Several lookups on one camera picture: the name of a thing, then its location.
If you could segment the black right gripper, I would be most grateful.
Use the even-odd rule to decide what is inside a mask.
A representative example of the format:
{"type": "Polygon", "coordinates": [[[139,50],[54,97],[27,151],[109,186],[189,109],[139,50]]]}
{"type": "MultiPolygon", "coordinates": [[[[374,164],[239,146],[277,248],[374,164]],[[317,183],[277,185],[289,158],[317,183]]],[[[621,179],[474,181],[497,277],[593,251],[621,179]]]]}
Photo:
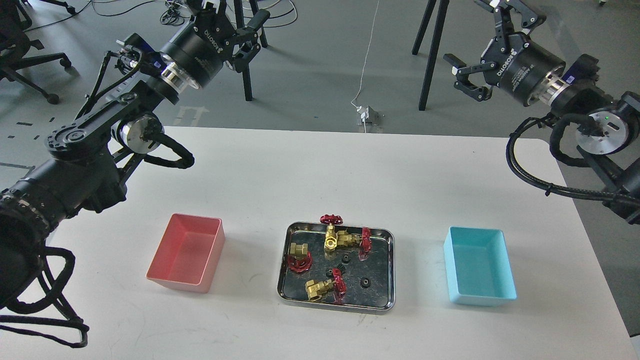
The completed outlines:
{"type": "Polygon", "coordinates": [[[528,107],[538,101],[542,83],[551,76],[560,76],[566,61],[531,41],[528,36],[546,22],[547,16],[537,7],[523,0],[476,0],[476,5],[491,12],[494,17],[494,39],[481,55],[481,63],[468,65],[454,54],[443,59],[452,66],[454,88],[476,101],[487,101],[493,88],[507,92],[528,107]],[[520,31],[516,32],[512,13],[520,16],[520,31]],[[470,76],[484,73],[486,86],[473,84],[470,76]]]}

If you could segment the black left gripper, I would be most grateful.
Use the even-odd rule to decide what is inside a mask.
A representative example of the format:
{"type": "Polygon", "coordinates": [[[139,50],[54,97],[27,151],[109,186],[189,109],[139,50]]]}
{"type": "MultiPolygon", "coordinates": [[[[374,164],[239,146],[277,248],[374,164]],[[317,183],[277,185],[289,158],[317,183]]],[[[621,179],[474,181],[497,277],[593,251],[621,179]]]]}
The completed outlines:
{"type": "Polygon", "coordinates": [[[261,49],[258,30],[270,18],[259,9],[247,26],[237,29],[227,15],[226,0],[188,0],[190,20],[165,43],[160,52],[205,87],[228,62],[236,73],[249,68],[261,49]]]}

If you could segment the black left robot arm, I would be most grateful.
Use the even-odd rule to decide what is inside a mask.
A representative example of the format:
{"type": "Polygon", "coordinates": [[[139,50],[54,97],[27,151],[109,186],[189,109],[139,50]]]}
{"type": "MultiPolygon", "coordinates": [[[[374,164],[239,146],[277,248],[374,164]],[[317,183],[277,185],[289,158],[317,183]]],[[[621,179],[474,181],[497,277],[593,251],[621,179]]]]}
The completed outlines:
{"type": "Polygon", "coordinates": [[[252,6],[244,23],[236,0],[236,23],[224,0],[188,0],[190,18],[156,51],[138,34],[105,54],[93,91],[73,123],[46,138],[50,159],[1,192],[1,317],[4,331],[37,337],[14,324],[78,330],[70,342],[86,347],[89,326],[63,295],[76,258],[46,239],[82,209],[96,212],[125,201],[126,181],[141,162],[187,169],[194,155],[167,135],[154,114],[164,100],[176,104],[186,88],[205,87],[223,64],[246,73],[261,49],[267,9],[252,6]]]}

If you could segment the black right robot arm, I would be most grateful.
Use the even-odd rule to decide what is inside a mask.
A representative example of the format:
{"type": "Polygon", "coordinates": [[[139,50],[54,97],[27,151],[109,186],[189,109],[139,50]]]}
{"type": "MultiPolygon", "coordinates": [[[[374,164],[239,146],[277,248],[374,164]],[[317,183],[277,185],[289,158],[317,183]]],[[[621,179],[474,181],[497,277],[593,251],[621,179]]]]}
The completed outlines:
{"type": "Polygon", "coordinates": [[[596,85],[598,59],[581,55],[570,67],[530,38],[546,17],[522,0],[480,0],[494,16],[494,37],[479,64],[469,66],[453,54],[445,60],[453,67],[455,88],[476,101],[491,98],[497,87],[528,107],[537,101],[550,107],[544,117],[530,117],[509,136],[506,160],[524,182],[546,194],[599,201],[626,220],[638,224],[639,162],[621,168],[610,158],[639,136],[639,96],[627,91],[619,100],[596,85]],[[528,173],[515,157],[515,142],[533,126],[551,129],[551,155],[570,167],[592,169],[604,189],[560,186],[528,173]]]}

